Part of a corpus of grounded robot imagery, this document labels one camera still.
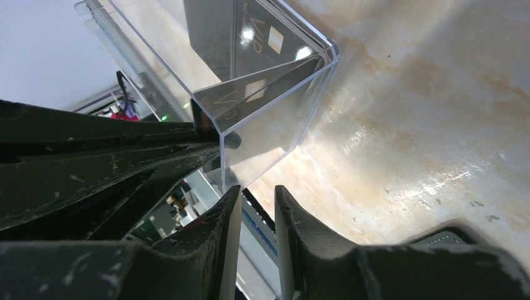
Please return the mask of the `clear acrylic tray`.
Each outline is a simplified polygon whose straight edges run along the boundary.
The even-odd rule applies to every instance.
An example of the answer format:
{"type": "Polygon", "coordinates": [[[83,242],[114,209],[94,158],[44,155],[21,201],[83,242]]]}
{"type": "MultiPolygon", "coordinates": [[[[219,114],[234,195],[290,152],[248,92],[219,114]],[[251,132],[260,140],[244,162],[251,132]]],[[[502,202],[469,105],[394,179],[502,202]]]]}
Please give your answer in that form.
{"type": "Polygon", "coordinates": [[[300,142],[338,45],[286,1],[81,1],[75,11],[160,121],[220,145],[203,169],[246,187],[300,142]]]}

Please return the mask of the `black leather card holder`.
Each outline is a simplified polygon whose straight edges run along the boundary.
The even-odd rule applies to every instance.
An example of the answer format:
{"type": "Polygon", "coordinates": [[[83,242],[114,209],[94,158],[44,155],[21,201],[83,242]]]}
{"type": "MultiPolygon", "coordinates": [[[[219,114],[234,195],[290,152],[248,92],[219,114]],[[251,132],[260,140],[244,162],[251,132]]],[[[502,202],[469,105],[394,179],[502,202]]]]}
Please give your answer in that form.
{"type": "Polygon", "coordinates": [[[412,239],[407,243],[432,246],[435,244],[477,244],[478,242],[466,231],[458,227],[449,226],[430,232],[425,236],[412,239]]]}

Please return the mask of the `black VIP card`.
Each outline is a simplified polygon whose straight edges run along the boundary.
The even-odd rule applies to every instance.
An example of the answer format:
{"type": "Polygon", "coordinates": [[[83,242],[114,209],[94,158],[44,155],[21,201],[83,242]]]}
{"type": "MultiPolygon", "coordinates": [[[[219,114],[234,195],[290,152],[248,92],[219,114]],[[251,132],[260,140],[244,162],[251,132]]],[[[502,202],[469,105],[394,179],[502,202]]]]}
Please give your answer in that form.
{"type": "Polygon", "coordinates": [[[225,131],[284,94],[323,67],[320,55],[311,55],[231,79],[193,92],[196,131],[225,131]]]}

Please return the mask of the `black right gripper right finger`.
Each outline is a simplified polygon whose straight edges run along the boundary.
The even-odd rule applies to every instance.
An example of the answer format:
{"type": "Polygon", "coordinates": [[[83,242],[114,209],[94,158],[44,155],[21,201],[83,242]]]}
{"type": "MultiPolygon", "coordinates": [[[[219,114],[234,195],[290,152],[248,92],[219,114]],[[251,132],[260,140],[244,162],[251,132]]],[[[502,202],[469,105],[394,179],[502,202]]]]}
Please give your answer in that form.
{"type": "Polygon", "coordinates": [[[362,246],[276,186],[277,263],[284,299],[528,299],[529,276],[485,244],[362,246]]]}

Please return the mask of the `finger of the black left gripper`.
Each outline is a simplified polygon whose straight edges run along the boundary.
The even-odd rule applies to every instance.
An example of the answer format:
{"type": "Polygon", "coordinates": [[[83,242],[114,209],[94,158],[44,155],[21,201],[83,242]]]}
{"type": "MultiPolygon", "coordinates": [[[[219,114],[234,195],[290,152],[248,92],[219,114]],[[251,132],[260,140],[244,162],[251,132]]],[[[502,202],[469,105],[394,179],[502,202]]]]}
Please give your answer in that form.
{"type": "Polygon", "coordinates": [[[219,156],[191,122],[125,121],[1,101],[1,240],[119,240],[219,156]]]}

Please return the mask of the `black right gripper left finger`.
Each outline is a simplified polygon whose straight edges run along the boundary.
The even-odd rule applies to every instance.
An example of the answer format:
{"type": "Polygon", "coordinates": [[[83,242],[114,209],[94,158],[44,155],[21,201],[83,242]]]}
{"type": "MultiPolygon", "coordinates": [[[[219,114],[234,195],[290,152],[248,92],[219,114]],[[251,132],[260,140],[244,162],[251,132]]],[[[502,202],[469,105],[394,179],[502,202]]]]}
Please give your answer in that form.
{"type": "Polygon", "coordinates": [[[241,188],[147,246],[134,241],[1,244],[2,299],[233,299],[241,188]]]}

